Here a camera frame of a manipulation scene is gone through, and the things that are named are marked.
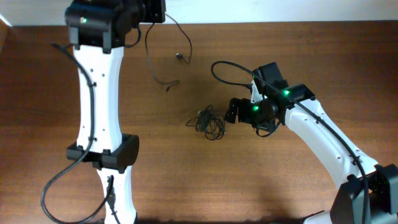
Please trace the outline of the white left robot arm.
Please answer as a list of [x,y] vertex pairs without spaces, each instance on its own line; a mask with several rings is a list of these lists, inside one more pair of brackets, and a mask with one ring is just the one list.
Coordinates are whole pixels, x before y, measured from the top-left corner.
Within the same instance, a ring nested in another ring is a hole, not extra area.
[[119,72],[126,34],[141,22],[163,23],[165,1],[73,1],[65,11],[80,79],[80,130],[69,160],[90,162],[105,197],[105,223],[135,223],[132,166],[139,137],[119,125]]

